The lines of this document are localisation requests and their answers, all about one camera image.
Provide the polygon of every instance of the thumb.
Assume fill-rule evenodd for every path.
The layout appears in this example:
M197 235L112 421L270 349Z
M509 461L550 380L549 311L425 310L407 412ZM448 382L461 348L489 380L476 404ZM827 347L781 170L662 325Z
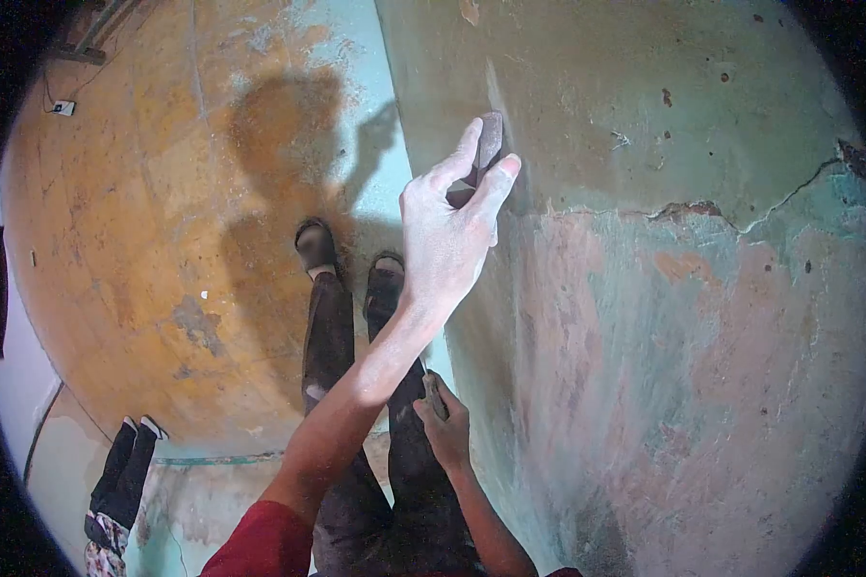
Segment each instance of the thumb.
M507 200L509 191L513 188L519 176L522 161L515 154L508 154L499 163L495 164L478 185L472 200L465 205L466 209L483 213L490 220L497 218L497 211Z

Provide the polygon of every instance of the cable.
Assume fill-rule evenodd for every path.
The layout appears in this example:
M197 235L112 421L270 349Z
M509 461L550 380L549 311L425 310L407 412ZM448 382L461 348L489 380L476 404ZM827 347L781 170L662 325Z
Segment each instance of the cable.
M41 109L46 114L51 114L54 112L54 98L51 98L51 89L48 88L48 74L45 73L45 68L48 66L47 63L43 64L41 67L41 82L42 82L42 91L41 91ZM48 102L51 104L52 110L45 109L45 96L48 96Z

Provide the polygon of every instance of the hand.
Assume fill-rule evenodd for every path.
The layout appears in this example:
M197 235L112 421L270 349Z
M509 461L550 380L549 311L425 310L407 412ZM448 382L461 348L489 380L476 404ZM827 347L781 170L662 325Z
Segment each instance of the hand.
M497 244L497 211L519 175L521 161L509 154L481 179L461 209L446 201L446 189L468 176L482 121L472 121L455 152L401 193L404 223L403 302L445 322L481 274L487 248Z
M439 396L449 410L449 418L444 421L437 416L428 395L427 398L414 401L414 411L424 422L424 432L427 433L436 460L442 465L446 475L452 475L471 467L468 451L468 409L452 394L439 375L436 375L436 378Z

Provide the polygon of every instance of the black pants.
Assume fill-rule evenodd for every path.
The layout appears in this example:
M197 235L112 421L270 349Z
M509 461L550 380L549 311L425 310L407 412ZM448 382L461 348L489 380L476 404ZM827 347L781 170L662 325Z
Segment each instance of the black pants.
M393 306L373 303L370 340L393 312ZM353 341L353 295L335 275L321 273L311 290L305 338L306 413L354 363ZM420 361L415 361L388 401L394 508L359 450L318 511L314 556L322 575L468 571L477 566L455 492L412 407L424 396L423 374Z
M90 493L89 509L94 514L107 514L131 530L139 514L141 492L156 442L157 435L147 426L140 425L135 433L122 423L106 457L102 477Z

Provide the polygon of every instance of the painted wall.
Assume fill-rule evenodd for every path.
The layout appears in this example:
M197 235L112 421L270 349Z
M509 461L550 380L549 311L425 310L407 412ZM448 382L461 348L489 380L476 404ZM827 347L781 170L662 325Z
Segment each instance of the painted wall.
M0 225L3 225L1 211ZM7 264L6 271L8 299L0 359L0 427L16 473L22 477L38 425L61 386L61 379L25 313L13 276L13 263Z
M54 540L83 573L84 515L102 475L110 442L67 387L62 387L38 435L26 488Z
M866 182L783 6L378 0L415 174L504 111L526 174L447 327L542 572L785 574L866 433Z

